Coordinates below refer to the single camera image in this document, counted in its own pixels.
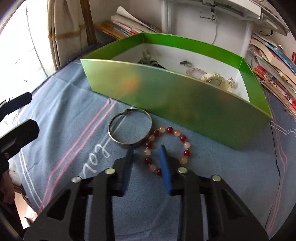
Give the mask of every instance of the metal screw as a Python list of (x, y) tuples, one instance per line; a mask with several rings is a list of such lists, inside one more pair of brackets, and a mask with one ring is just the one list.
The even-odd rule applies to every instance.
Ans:
[(81, 177), (79, 177), (79, 176), (77, 176), (77, 177), (73, 177), (72, 178), (72, 182), (73, 183), (78, 183), (78, 182), (80, 182), (81, 181)]
[(113, 174), (113, 173), (115, 173), (115, 169), (114, 168), (108, 168), (108, 169), (105, 170), (105, 173), (106, 174)]
[(185, 173), (188, 172), (188, 169), (185, 168), (185, 167), (179, 167), (179, 168), (178, 168), (178, 172), (179, 172), (179, 173), (182, 173), (182, 174), (185, 174)]
[(221, 181), (221, 177), (218, 176), (218, 175), (213, 175), (212, 176), (212, 180), (215, 181), (215, 182), (220, 182)]

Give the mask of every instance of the green box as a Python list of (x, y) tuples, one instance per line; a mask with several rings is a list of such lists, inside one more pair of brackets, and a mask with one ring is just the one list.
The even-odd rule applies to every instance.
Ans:
[[(235, 68), (249, 102), (174, 71), (114, 61), (140, 44), (191, 51)], [(118, 40), (81, 59), (93, 91), (144, 109), (233, 148), (242, 148), (272, 119), (263, 90), (244, 59), (225, 49), (180, 36), (142, 33)]]

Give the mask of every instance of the open cardboard box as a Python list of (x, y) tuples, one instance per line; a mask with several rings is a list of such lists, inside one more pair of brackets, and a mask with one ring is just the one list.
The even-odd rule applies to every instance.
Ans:
[[(137, 64), (147, 49), (166, 68)], [(236, 81), (233, 93), (186, 76), (193, 67)], [(253, 72), (225, 49), (180, 36), (142, 33), (81, 59), (93, 91), (144, 109), (233, 148), (241, 148), (272, 119)]]

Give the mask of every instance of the stack of books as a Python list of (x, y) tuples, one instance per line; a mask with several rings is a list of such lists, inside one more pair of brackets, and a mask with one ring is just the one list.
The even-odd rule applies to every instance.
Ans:
[(296, 119), (296, 66), (283, 49), (265, 37), (253, 34), (249, 51), (252, 71)]
[(149, 23), (144, 23), (135, 18), (123, 7), (119, 6), (116, 14), (100, 24), (94, 25), (96, 29), (115, 37), (124, 39), (140, 33), (161, 33), (161, 29)]

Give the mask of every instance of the pink bead bracelet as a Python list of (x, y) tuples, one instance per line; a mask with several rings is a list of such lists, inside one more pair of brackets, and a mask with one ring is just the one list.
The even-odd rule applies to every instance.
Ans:
[(185, 165), (188, 162), (188, 157), (190, 156), (190, 142), (187, 141), (187, 137), (181, 134), (181, 131), (174, 130), (172, 127), (165, 128), (164, 126), (161, 126), (159, 129), (154, 130), (153, 133), (148, 136), (148, 142), (146, 142), (145, 146), (146, 149), (144, 151), (144, 156), (146, 157), (144, 162), (149, 166), (149, 170), (151, 172), (155, 172), (157, 175), (162, 176), (162, 172), (160, 168), (157, 168), (153, 163), (152, 159), (150, 158), (151, 155), (151, 149), (153, 147), (153, 143), (160, 134), (167, 132), (168, 134), (174, 133), (176, 137), (179, 137), (181, 142), (184, 144), (185, 151), (183, 152), (183, 156), (179, 159), (179, 162), (181, 165)]

